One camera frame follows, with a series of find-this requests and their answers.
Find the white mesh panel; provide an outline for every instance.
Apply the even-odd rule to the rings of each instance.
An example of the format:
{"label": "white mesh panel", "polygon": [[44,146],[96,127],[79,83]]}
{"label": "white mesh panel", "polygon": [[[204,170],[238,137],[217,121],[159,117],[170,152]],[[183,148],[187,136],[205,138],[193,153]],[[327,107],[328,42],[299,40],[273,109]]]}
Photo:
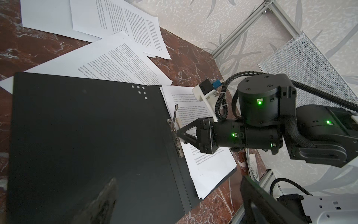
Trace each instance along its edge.
{"label": "white mesh panel", "polygon": [[[358,103],[357,96],[347,83],[303,32],[265,58],[258,66],[263,72],[284,73],[292,80]],[[301,89],[296,89],[297,107],[319,104],[343,108]]]}

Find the red marble surface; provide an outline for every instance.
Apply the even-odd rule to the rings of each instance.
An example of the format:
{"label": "red marble surface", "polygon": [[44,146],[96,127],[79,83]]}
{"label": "red marble surface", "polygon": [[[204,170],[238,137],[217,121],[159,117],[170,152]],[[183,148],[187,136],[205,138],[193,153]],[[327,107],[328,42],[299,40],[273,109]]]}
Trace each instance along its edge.
{"label": "red marble surface", "polygon": [[261,159],[260,154],[258,153],[258,150],[260,149],[250,149],[250,154],[255,154],[258,176],[261,178],[266,172],[266,167]]}
{"label": "red marble surface", "polygon": [[[0,15],[0,80],[89,44],[22,27],[19,0],[1,1]],[[195,86],[206,78],[211,81],[222,79],[211,54],[164,29],[161,33],[172,60],[157,57],[152,61],[173,80],[173,85]],[[0,223],[5,221],[6,211],[11,107],[12,95],[0,88]],[[178,224],[229,223],[242,205],[240,182],[248,173],[244,153],[234,153],[233,156],[238,171],[182,217]]]}

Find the braided cable sleeve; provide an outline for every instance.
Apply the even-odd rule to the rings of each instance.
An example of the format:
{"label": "braided cable sleeve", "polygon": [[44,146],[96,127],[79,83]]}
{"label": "braided cable sleeve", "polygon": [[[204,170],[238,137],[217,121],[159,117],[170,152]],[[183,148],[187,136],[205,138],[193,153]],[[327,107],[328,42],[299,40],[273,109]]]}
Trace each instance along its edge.
{"label": "braided cable sleeve", "polygon": [[290,183],[290,184],[292,184],[293,186],[297,187],[297,188],[298,188],[300,191],[302,191],[303,193],[312,196],[312,194],[311,194],[310,192],[308,192],[306,189],[304,189],[303,187],[301,187],[300,185],[298,185],[296,182],[293,182],[292,180],[286,179],[286,178],[277,178],[277,179],[275,179],[275,180],[272,182],[272,184],[271,184],[271,186],[270,186],[270,195],[271,195],[271,196],[272,196],[272,193],[274,192],[274,187],[275,187],[275,185],[276,185],[278,182],[280,182],[280,181],[285,181],[285,182],[287,182],[287,183]]}
{"label": "braided cable sleeve", "polygon": [[299,89],[302,89],[302,90],[304,90],[306,92],[309,92],[309,93],[314,94],[316,96],[319,96],[319,97],[321,97],[323,99],[331,101],[331,102],[333,102],[335,104],[343,106],[343,107],[345,107],[345,108],[347,108],[349,110],[354,110],[355,112],[358,112],[358,105],[357,104],[351,103],[351,102],[349,102],[347,100],[344,100],[342,98],[333,96],[333,95],[331,95],[329,93],[323,92],[321,90],[318,90],[318,89],[313,88],[311,86],[305,85],[303,83],[300,83],[300,82],[297,82],[297,81],[294,81],[294,80],[291,80],[291,82],[295,87],[297,87]]}
{"label": "braided cable sleeve", "polygon": [[[226,104],[226,91],[227,91],[227,87],[229,86],[229,84],[236,78],[242,77],[242,76],[254,76],[254,75],[262,75],[262,74],[266,74],[264,72],[255,72],[255,71],[249,71],[249,72],[239,72],[236,74],[233,74],[232,76],[230,76],[223,84],[222,88],[221,88],[221,93],[218,97],[218,100],[216,101],[215,104],[215,115],[219,120],[226,120],[227,114],[228,114],[228,109],[227,109],[227,105]],[[220,113],[220,106],[223,106],[223,111],[224,114]]]}
{"label": "braided cable sleeve", "polygon": [[234,116],[238,119],[241,119],[241,117],[239,115],[237,115],[236,113],[236,104],[237,104],[237,99],[239,98],[239,93],[235,92],[234,96],[232,97],[232,102],[231,102],[231,110],[232,110],[232,113],[234,114]]}
{"label": "braided cable sleeve", "polygon": [[295,143],[299,144],[301,147],[316,147],[315,144],[300,134],[297,128],[296,118],[293,115],[284,115],[282,119],[285,123],[285,132],[292,138]]}

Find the white paper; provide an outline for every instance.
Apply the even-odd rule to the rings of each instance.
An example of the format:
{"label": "white paper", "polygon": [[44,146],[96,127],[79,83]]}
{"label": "white paper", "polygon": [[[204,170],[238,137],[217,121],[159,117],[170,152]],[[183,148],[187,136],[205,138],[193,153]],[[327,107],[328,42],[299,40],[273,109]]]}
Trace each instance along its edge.
{"label": "white paper", "polygon": [[23,27],[89,42],[100,40],[73,30],[69,0],[21,0],[20,5]]}
{"label": "white paper", "polygon": [[143,48],[143,52],[170,59],[157,17],[123,0],[71,0],[73,29],[104,38],[120,31]]}
{"label": "white paper", "polygon": [[14,84],[13,76],[0,81],[0,87],[2,87],[3,89],[5,89],[7,92],[11,94],[13,93],[13,84]]}
{"label": "white paper", "polygon": [[[142,85],[172,83],[124,32],[83,46],[26,72]],[[11,78],[8,78],[0,81],[0,86],[10,92],[12,83]]]}
{"label": "white paper", "polygon": [[[178,104],[176,116],[180,118],[182,126],[193,122],[197,118],[210,117],[210,112],[203,101],[199,102],[193,92],[193,87],[186,86],[163,86],[167,107],[170,117],[174,116],[175,105]],[[187,133],[195,134],[195,129],[190,129]]]}
{"label": "white paper", "polygon": [[[176,116],[183,126],[197,118],[210,116],[205,103],[197,101],[192,89],[193,87],[185,86],[163,86],[162,93],[169,114],[173,117],[175,104],[178,104]],[[194,129],[187,133],[196,135]],[[182,147],[199,198],[204,199],[236,167],[229,148],[221,147],[213,155],[209,155],[200,153],[189,143],[182,144]]]}
{"label": "white paper", "polygon": [[220,147],[210,155],[189,143],[182,147],[199,198],[204,199],[236,167],[229,148]]}

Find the patterned wallpaper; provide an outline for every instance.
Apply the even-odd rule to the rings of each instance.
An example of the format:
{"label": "patterned wallpaper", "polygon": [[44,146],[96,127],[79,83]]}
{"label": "patterned wallpaper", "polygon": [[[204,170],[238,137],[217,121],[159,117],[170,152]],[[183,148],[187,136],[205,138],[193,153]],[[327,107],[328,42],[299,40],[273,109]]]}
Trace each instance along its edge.
{"label": "patterned wallpaper", "polygon": [[[261,71],[257,64],[291,38],[275,15],[267,11],[215,61],[224,80],[241,71]],[[231,95],[234,95],[237,85],[244,78],[231,82],[228,88]]]}
{"label": "patterned wallpaper", "polygon": [[358,1],[277,2],[358,95]]}
{"label": "patterned wallpaper", "polygon": [[[358,1],[278,0],[278,3],[358,95]],[[289,178],[313,195],[358,194],[358,167],[337,168],[290,160],[286,147],[274,156],[259,152],[276,178]],[[280,186],[285,194],[301,193],[288,183],[281,182]]]}
{"label": "patterned wallpaper", "polygon": [[190,43],[215,49],[263,0],[126,0]]}

